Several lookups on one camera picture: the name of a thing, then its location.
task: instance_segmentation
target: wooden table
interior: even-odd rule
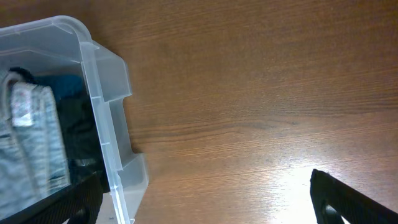
[[[313,168],[398,211],[396,1],[1,4],[2,26],[66,14],[126,60],[136,223],[316,223]]]

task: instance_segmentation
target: clothing label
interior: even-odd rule
[[[33,125],[32,90],[36,85],[17,82],[11,90],[11,114],[14,126]]]

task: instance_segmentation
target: plastic bin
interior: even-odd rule
[[[77,19],[56,16],[0,29],[0,66],[83,77],[118,223],[134,223],[149,178],[144,155],[131,151],[123,99],[132,90],[124,60],[92,40]]]

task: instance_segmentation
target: translucent plastic bin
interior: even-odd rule
[[[134,223],[148,186],[143,154],[131,151],[123,99],[132,94],[124,60],[91,39],[77,19],[56,16],[0,29],[0,66],[35,75],[81,75],[91,97],[118,223]]]

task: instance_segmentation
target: brown wooden surface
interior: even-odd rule
[[[76,17],[126,60],[136,223],[316,223],[313,168],[398,211],[396,1],[1,6],[2,26]]]

